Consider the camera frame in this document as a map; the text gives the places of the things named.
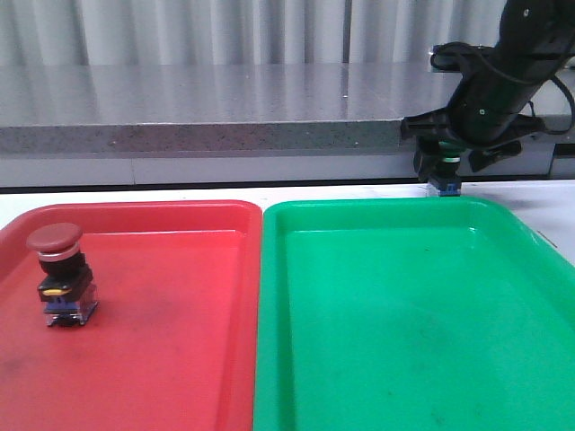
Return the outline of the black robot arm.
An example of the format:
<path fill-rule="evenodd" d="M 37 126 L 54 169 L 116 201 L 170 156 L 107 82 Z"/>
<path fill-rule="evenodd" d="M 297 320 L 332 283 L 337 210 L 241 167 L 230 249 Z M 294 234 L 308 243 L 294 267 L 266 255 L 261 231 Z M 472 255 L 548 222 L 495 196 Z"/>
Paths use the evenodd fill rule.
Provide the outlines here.
<path fill-rule="evenodd" d="M 419 179 L 456 181 L 462 153 L 478 172 L 519 154 L 522 138 L 551 134 L 541 118 L 522 111 L 547 82 L 574 102 L 557 76 L 573 56 L 572 1 L 508 1 L 494 46 L 435 46 L 431 65 L 459 72 L 462 79 L 445 107 L 402 120 L 402 138 L 417 142 L 413 164 Z"/>

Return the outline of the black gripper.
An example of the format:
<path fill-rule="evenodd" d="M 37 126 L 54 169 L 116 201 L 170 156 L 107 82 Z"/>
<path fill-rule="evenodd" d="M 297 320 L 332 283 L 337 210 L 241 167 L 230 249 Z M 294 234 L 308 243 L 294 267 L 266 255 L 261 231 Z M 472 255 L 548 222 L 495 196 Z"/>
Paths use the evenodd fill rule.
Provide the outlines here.
<path fill-rule="evenodd" d="M 439 144 L 468 156 L 472 172 L 522 152 L 519 139 L 544 131 L 544 122 L 520 111 L 540 89 L 544 71 L 529 67 L 504 78 L 487 69 L 467 73 L 446 107 L 402 120 L 401 139 L 416 139 L 413 169 L 419 181 L 428 181 L 442 159 Z"/>

